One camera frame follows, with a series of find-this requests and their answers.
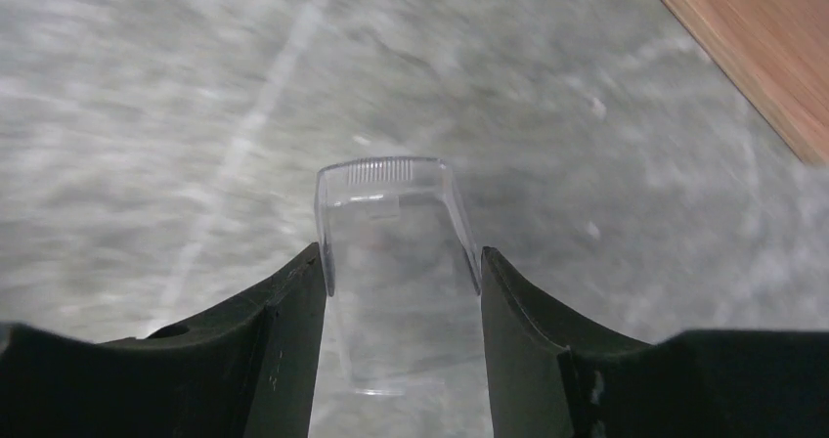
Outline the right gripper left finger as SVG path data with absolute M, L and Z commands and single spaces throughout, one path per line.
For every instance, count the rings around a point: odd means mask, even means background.
M 5 437 L 304 437 L 327 292 L 311 244 L 274 275 L 148 337 L 1 326 Z

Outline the wooden base board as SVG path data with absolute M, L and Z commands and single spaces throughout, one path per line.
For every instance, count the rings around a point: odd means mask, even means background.
M 828 0 L 662 0 L 804 162 L 828 161 Z

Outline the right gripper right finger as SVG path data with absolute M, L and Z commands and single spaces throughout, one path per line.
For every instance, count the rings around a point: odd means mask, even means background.
M 693 329 L 656 344 L 583 316 L 482 253 L 498 437 L 824 437 L 824 331 Z

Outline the clear plastic metronome cover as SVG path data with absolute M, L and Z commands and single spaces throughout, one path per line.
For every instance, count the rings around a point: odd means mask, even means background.
M 444 383 L 482 355 L 480 253 L 444 160 L 381 156 L 325 167 L 315 217 L 351 387 L 403 394 Z

